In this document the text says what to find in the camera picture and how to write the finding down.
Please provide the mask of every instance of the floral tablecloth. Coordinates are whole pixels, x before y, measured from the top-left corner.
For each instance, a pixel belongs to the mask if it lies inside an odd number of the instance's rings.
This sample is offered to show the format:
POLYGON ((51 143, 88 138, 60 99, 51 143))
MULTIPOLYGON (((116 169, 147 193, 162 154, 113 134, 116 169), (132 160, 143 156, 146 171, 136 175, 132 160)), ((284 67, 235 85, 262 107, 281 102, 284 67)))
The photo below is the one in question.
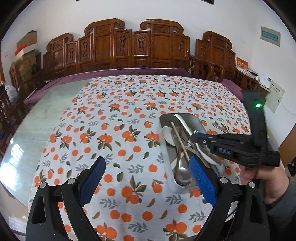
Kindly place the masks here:
MULTIPOLYGON (((84 206, 102 240, 176 240, 196 235, 212 206, 199 190, 175 195, 168 186, 160 150, 159 116, 192 113, 209 134, 227 122, 232 133, 249 133, 242 103, 222 84, 153 75, 91 79, 64 111, 37 167, 29 203, 40 182, 64 183, 98 156, 106 172, 84 206)), ((222 160, 225 175, 239 183, 237 164, 222 160)), ((69 236, 71 224, 58 204, 69 236)))

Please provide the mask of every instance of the white wall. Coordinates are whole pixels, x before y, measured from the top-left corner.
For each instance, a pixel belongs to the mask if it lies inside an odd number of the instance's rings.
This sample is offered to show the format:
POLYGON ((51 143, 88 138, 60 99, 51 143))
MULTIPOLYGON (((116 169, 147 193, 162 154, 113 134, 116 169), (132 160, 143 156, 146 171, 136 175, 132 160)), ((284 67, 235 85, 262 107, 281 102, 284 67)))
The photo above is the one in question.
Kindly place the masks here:
POLYGON ((290 32, 262 0, 256 0, 256 38, 253 46, 252 69, 268 75, 285 90, 275 113, 265 105, 265 116, 272 135, 281 144, 296 123, 296 43, 290 32), (281 46, 260 39, 261 26, 281 33, 281 46))
POLYGON ((77 39, 84 35, 88 24, 108 18, 123 20, 126 28, 133 31, 140 30, 140 23, 148 18, 179 22, 184 34, 191 38, 191 53, 195 50, 195 39, 212 30, 231 39, 233 51, 251 61, 256 28, 250 1, 254 0, 215 0, 215 5, 211 5, 200 0, 34 0, 1 42, 5 80, 10 82, 9 68, 16 43, 27 32, 37 31, 39 50, 44 54, 51 39, 66 32, 77 39))
MULTIPOLYGON (((139 30, 142 21, 160 18, 179 22, 190 36, 190 52, 195 39, 212 30, 230 39, 236 55, 250 63, 257 72, 274 79, 286 92, 282 102, 296 113, 296 43, 280 20, 262 0, 215 0, 211 5, 200 0, 34 0, 14 21, 1 42, 1 56, 6 82, 16 43, 30 30, 38 33, 39 50, 44 54, 47 43, 69 32, 75 40, 83 36, 91 22, 120 18, 127 29, 139 30), (260 40, 261 26, 281 32, 281 47, 260 40)), ((289 134, 296 117, 282 105, 273 114, 265 108, 267 125, 280 144, 289 134)))

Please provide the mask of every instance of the glass tabletop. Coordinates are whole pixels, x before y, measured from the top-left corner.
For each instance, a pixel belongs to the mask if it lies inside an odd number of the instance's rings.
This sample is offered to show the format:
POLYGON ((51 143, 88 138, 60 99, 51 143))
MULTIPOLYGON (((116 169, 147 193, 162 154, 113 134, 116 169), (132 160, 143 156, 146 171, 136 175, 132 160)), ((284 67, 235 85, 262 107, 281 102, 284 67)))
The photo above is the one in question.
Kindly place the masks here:
POLYGON ((25 117, 6 150, 0 181, 26 207, 42 150, 59 117, 89 80, 53 87, 25 117))

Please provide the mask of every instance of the hand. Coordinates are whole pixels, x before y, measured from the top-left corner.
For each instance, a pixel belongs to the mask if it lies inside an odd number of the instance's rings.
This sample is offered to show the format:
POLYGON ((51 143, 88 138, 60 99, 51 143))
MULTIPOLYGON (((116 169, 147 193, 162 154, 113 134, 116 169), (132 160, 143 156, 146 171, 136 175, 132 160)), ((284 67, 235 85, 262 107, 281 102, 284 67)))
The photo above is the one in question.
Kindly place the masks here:
MULTIPOLYGON (((239 166, 241 169, 240 179, 242 184, 246 184, 255 177, 256 168, 239 166)), ((285 170, 279 167, 260 166, 257 178, 265 181, 266 195, 265 204, 271 204, 280 199, 286 192, 289 185, 289 178, 285 170)))

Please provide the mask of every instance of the silver bolt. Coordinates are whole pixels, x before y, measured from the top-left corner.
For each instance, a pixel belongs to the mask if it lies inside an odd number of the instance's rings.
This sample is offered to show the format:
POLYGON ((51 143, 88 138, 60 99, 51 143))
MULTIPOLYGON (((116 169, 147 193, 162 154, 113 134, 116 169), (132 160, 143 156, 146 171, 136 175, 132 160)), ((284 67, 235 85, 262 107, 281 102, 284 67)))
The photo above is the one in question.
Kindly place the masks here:
POLYGON ((41 184, 39 185, 39 187, 41 187, 41 188, 46 187, 46 183, 41 183, 41 184))
POLYGON ((250 182, 250 183, 249 183, 249 186, 250 186, 251 188, 254 188, 254 187, 256 186, 256 184, 253 183, 253 182, 250 182))
POLYGON ((67 181, 68 184, 73 184, 74 182, 75 182, 75 178, 70 178, 70 179, 67 181))
POLYGON ((228 180, 225 177, 221 177, 220 178, 220 182, 222 182, 222 183, 228 183, 228 180))

